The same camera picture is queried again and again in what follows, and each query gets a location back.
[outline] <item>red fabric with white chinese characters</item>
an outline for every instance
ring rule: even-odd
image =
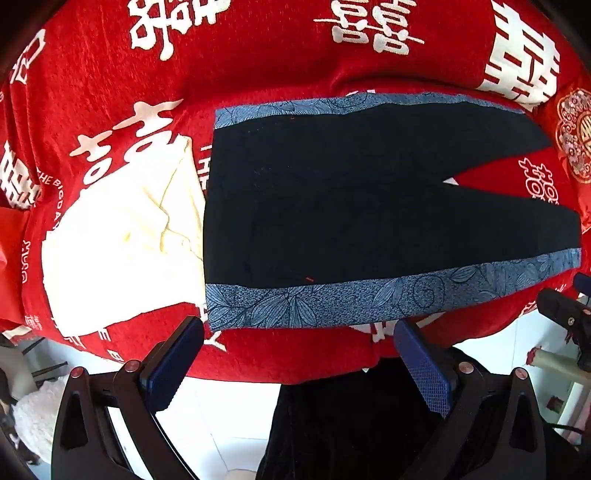
[[[591,76],[583,72],[559,90],[537,110],[535,119],[554,141],[587,231],[591,229]]]
[[[138,23],[142,18],[133,13],[140,14],[141,7],[134,10],[133,1],[128,7],[126,2],[70,0],[33,39],[0,96],[0,141],[7,142],[15,159],[28,167],[32,182],[19,186],[22,198],[18,201],[32,200],[34,186],[40,186],[23,247],[26,324],[43,336],[119,361],[142,358],[197,309],[176,305],[96,334],[63,339],[52,322],[43,290],[41,242],[82,188],[122,167],[126,160],[141,161],[142,149],[150,148],[151,142],[166,144],[176,135],[191,137],[206,189],[214,112],[220,106],[342,96],[356,90],[435,90],[518,107],[496,93],[476,91],[479,87],[506,90],[506,82],[495,78],[491,58],[497,58],[494,52],[508,36],[499,31],[499,22],[515,21],[515,15],[527,24],[526,33],[538,40],[519,52],[511,50],[507,58],[521,62],[522,75],[529,85],[538,86],[537,94],[552,96],[554,80],[556,89],[563,91],[581,72],[566,40],[528,0],[506,0],[496,5],[496,13],[489,1],[401,0],[389,11],[380,10],[384,1],[349,2],[348,13],[341,19],[330,0],[296,4],[211,0],[209,6],[201,7],[199,1],[145,3],[153,4],[150,16],[164,11],[168,19],[177,20],[169,21],[165,30],[153,30]],[[385,27],[384,18],[389,19]],[[357,23],[363,20],[368,25]],[[537,51],[536,45],[546,42],[543,34],[555,43],[559,59],[552,49],[546,59]],[[347,41],[351,39],[364,43]],[[530,65],[517,58],[524,52],[548,65],[556,62],[559,72],[552,66],[556,75],[546,73],[548,78],[533,81],[537,64],[532,61],[530,71]],[[527,85],[509,88],[505,95],[527,103],[527,89]],[[174,106],[164,103],[179,101]],[[136,121],[134,106],[144,119],[153,111],[150,121]],[[501,160],[456,180],[478,189],[577,206],[573,186],[551,149],[527,160]],[[583,267],[588,270],[586,252]],[[490,335],[514,320],[542,287],[568,288],[573,274],[566,272],[488,304],[428,317],[421,325],[429,339],[446,346]],[[370,367],[381,356],[395,355],[392,326],[385,322],[355,329],[241,329],[212,338],[207,331],[208,340],[190,375],[294,383]],[[0,328],[14,325],[0,322]]]
[[[21,322],[21,244],[29,212],[0,207],[0,318]]]

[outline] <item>white tile floor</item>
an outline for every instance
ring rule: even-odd
[[[516,320],[502,332],[459,345],[491,372],[507,374],[523,367],[535,346],[572,354],[564,344],[566,332],[537,312]],[[84,365],[90,373],[114,371],[113,361],[78,352],[69,346],[44,342],[37,355]],[[567,395],[569,385],[535,367],[526,367],[542,402],[551,395]],[[279,385],[241,384],[186,378],[168,410],[157,415],[179,454],[201,480],[223,480],[228,470],[256,470],[263,456]],[[150,475],[141,462],[120,416],[113,422],[136,474]]]

